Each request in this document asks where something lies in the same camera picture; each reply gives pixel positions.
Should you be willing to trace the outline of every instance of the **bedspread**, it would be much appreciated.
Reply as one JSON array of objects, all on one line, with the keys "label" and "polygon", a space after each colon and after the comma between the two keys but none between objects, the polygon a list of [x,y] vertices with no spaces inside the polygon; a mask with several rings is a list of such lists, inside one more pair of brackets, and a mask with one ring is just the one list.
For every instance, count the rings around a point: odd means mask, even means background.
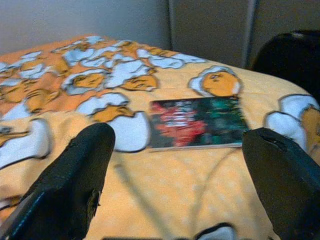
[{"label": "bedspread", "polygon": [[[17,201],[83,128],[105,122],[114,129],[88,240],[192,238],[219,223],[239,238],[279,239],[241,148],[148,150],[150,101],[239,98],[250,128],[293,139],[319,163],[319,105],[305,90],[130,40],[86,35],[0,56],[0,96],[2,206]],[[12,207],[0,209],[3,220]]]}]

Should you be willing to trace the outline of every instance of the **gray wall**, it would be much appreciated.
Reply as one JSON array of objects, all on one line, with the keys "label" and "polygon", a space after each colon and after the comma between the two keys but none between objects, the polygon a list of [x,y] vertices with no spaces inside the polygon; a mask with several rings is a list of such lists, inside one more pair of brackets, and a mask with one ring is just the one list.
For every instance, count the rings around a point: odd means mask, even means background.
[{"label": "gray wall", "polygon": [[0,54],[95,33],[170,48],[167,0],[2,0]]},{"label": "gray wall", "polygon": [[253,24],[248,66],[274,36],[294,30],[320,30],[320,0],[260,0]]}]

